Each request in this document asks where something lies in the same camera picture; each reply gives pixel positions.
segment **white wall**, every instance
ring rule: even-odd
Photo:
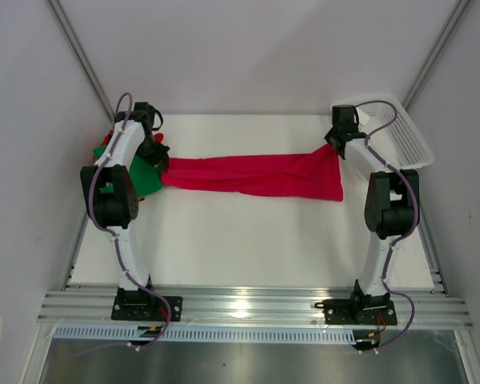
[[[62,0],[111,100],[166,113],[329,113],[412,86],[456,0]]]
[[[421,175],[441,267],[466,298],[480,345],[480,0],[410,115],[435,152]]]
[[[0,384],[22,367],[83,213],[79,167],[106,119],[41,0],[0,0]]]

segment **white tabletop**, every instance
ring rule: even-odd
[[[330,116],[167,115],[170,156],[309,153],[324,144]],[[156,285],[348,287],[369,243],[367,182],[341,161],[343,202],[263,198],[164,188],[132,222]],[[71,282],[117,283],[105,234],[87,225]],[[418,232],[404,241],[390,285],[432,289]]]

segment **plastic basket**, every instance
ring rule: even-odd
[[[428,166],[434,162],[434,155],[426,144],[423,136],[412,122],[406,110],[396,98],[389,94],[370,94],[356,98],[345,98],[333,105],[348,104],[357,105],[371,100],[384,100],[391,102],[398,110],[397,120],[387,128],[380,130],[371,139],[371,145],[390,164],[400,169],[417,169]],[[360,130],[366,133],[377,129],[387,123],[394,116],[393,109],[380,102],[360,106],[358,108],[370,118],[366,121],[362,116]]]

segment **green cloth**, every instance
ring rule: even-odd
[[[94,156],[100,158],[103,152],[105,152],[105,149],[105,146],[94,148]],[[134,184],[135,192],[137,192],[137,196],[140,198],[147,196],[148,194],[154,194],[163,187],[161,181],[162,172],[159,169],[150,166],[139,156],[134,156],[129,172],[131,181]]]

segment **red cloth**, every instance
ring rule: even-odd
[[[171,158],[162,183],[187,190],[343,200],[338,156],[328,144],[311,154]]]

